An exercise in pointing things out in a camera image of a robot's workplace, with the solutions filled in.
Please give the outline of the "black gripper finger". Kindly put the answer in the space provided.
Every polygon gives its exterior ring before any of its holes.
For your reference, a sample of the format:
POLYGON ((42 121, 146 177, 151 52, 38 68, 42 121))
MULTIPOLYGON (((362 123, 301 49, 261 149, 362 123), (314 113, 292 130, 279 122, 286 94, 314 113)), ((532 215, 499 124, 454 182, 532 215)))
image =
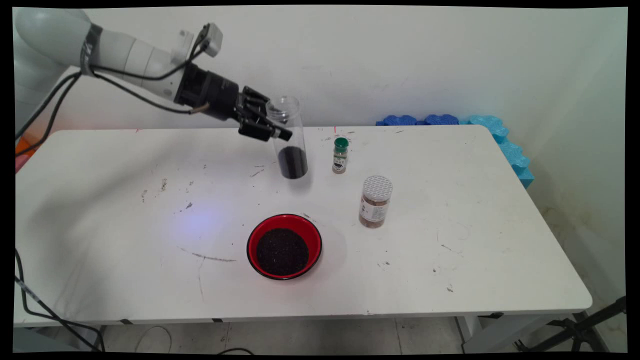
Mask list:
POLYGON ((252 106, 252 107, 266 107, 266 105, 270 102, 270 98, 266 95, 263 95, 261 92, 256 91, 249 86, 244 86, 242 89, 242 105, 244 107, 252 106))
POLYGON ((267 142, 269 139, 281 139, 288 142, 293 136, 291 130, 259 115, 241 116, 238 119, 238 133, 263 142, 267 142))

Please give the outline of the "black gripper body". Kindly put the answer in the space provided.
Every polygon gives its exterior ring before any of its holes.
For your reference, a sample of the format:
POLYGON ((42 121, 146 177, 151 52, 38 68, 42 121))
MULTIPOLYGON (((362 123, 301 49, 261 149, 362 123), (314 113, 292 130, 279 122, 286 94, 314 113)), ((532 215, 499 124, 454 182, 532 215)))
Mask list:
POLYGON ((208 105, 202 113, 220 121, 256 115, 245 109, 237 83, 193 63, 184 68, 173 102, 192 109, 208 105))

